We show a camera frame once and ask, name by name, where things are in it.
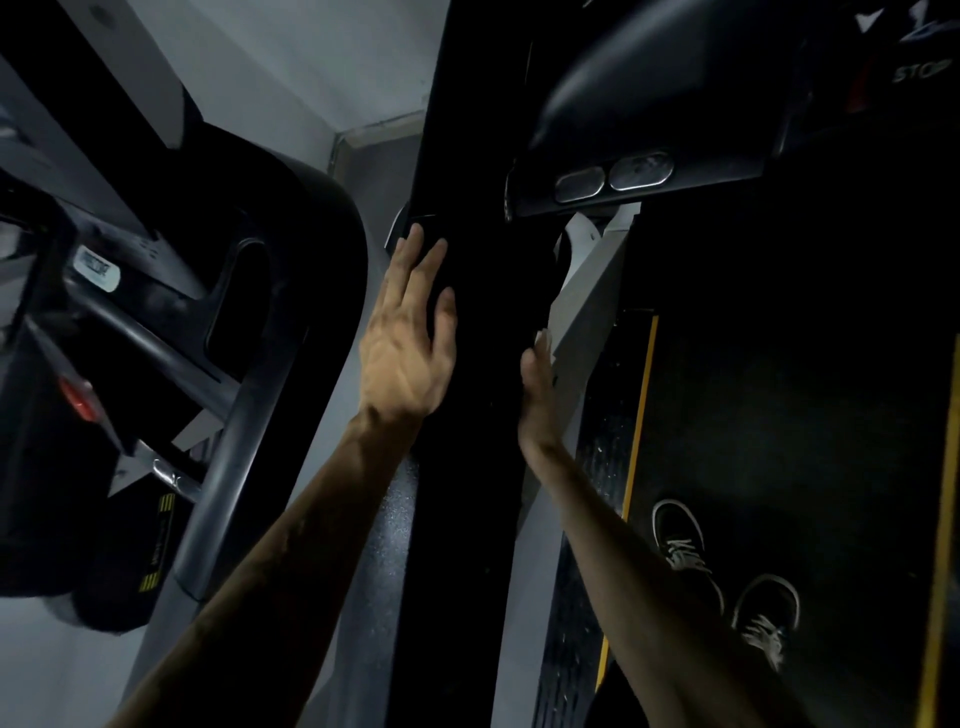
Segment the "black sneaker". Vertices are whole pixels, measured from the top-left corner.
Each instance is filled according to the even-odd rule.
[[[654,506],[654,540],[660,554],[692,591],[716,606],[723,615],[723,592],[704,561],[704,532],[690,509],[678,500],[661,500]]]
[[[733,629],[751,647],[763,650],[776,672],[783,666],[786,640],[800,625],[800,595],[781,576],[758,576],[736,600]]]

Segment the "finger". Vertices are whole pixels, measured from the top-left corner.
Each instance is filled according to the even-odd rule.
[[[420,256],[423,247],[423,228],[414,223],[410,228],[410,235],[397,246],[394,257],[387,269],[387,290],[383,294],[382,308],[397,308],[403,301],[403,294],[407,290],[407,281],[410,279],[410,270]]]
[[[446,257],[446,248],[446,241],[441,238],[410,274],[402,305],[413,313],[415,318],[426,320],[426,300],[430,298],[433,281],[436,280],[437,271]]]
[[[452,288],[445,288],[437,299],[433,323],[434,375],[444,383],[443,391],[457,363],[457,301]]]
[[[520,377],[523,379],[523,390],[529,397],[538,400],[543,395],[543,382],[537,353],[533,349],[526,350],[520,357]]]
[[[540,371],[540,377],[546,382],[553,382],[553,336],[549,328],[542,328],[537,333],[537,339],[534,342],[534,352],[537,355],[537,364]]]
[[[396,246],[394,247],[394,254],[391,257],[391,262],[397,257],[403,250],[403,244],[406,242],[402,237],[396,240]],[[376,294],[376,303],[373,304],[373,313],[377,313],[383,307],[383,300],[387,297],[387,288],[389,287],[390,279],[386,274],[383,276],[383,280],[380,281],[380,291]]]

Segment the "forearm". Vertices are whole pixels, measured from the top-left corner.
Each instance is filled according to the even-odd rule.
[[[416,422],[357,415],[111,726],[294,725]]]
[[[806,725],[774,673],[685,591],[565,451],[549,453],[536,470],[652,728]]]

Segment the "label sticker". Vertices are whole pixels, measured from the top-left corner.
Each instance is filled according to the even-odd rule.
[[[101,258],[85,245],[80,246],[77,254],[73,256],[73,269],[108,293],[115,291],[120,285],[120,268],[109,260]]]

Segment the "right hand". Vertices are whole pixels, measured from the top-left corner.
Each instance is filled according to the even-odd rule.
[[[557,428],[550,344],[550,331],[545,328],[537,335],[533,348],[520,358],[523,405],[517,435],[527,465],[538,476],[543,465],[564,452]]]

